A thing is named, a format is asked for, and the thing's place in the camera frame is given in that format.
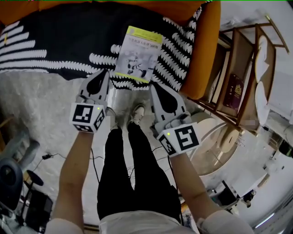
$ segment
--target purple book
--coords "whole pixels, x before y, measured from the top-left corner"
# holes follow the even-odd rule
[[[240,105],[243,87],[243,80],[241,80],[236,75],[231,74],[223,105],[228,106],[237,111]]]

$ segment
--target sofa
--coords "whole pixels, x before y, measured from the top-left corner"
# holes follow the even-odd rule
[[[42,11],[59,4],[82,1],[1,1],[0,21],[9,25],[32,12]],[[184,26],[205,1],[122,1],[155,11]],[[180,92],[190,99],[200,99],[206,90],[215,58],[220,29],[221,2],[206,5],[196,26],[195,41],[189,72]]]

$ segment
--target sneaker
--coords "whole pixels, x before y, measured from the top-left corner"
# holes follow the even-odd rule
[[[116,113],[111,107],[106,108],[106,115],[110,117],[110,130],[118,129],[119,124],[116,120]]]
[[[139,125],[142,117],[145,114],[145,106],[143,104],[138,104],[134,110],[132,111],[131,115],[130,115],[130,120],[127,123],[127,126],[133,122],[137,125]]]

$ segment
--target book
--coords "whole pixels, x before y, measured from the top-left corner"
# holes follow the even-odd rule
[[[243,80],[241,80],[236,75],[231,74],[223,105],[237,111],[240,106],[240,101],[243,94],[243,86]]]
[[[214,91],[214,96],[212,96],[212,102],[213,103],[217,103],[218,98],[220,96],[220,92],[222,89],[222,85],[224,82],[224,78],[225,78],[225,74],[226,74],[226,70],[227,70],[227,66],[228,66],[228,61],[229,61],[229,56],[230,56],[230,52],[226,52],[226,57],[225,57],[225,61],[224,61],[224,65],[222,68],[222,72],[220,77],[218,76],[219,82],[218,85],[216,86],[216,90]]]
[[[160,55],[161,34],[129,26],[117,59],[115,74],[148,83]]]

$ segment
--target black pants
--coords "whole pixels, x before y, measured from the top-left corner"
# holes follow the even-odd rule
[[[132,189],[123,156],[122,130],[110,132],[105,146],[105,163],[98,188],[98,215],[147,210],[168,215],[180,222],[180,201],[174,186],[158,166],[147,137],[135,123],[128,126],[135,167]]]

